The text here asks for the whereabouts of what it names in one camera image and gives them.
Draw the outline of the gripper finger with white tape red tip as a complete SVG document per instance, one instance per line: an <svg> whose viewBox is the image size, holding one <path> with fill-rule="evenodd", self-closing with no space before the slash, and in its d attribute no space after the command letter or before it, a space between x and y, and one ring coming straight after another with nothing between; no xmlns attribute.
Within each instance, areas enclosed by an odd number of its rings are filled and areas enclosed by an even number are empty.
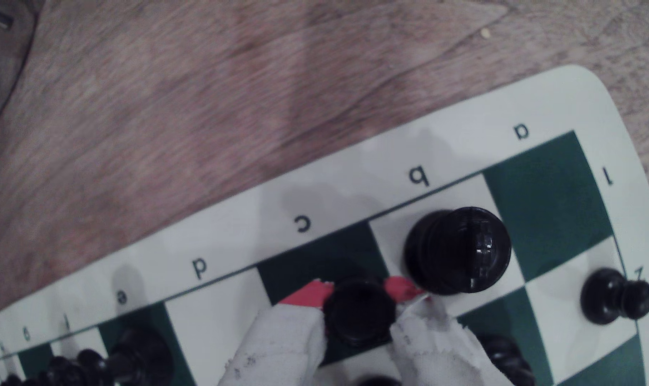
<svg viewBox="0 0 649 386"><path fill-rule="evenodd" d="M386 278L383 287L396 302L391 358L402 385L512 385L441 297L402 276Z"/></svg>
<svg viewBox="0 0 649 386"><path fill-rule="evenodd" d="M218 385L312 385L327 350L322 309L333 290L315 279L260 311Z"/></svg>

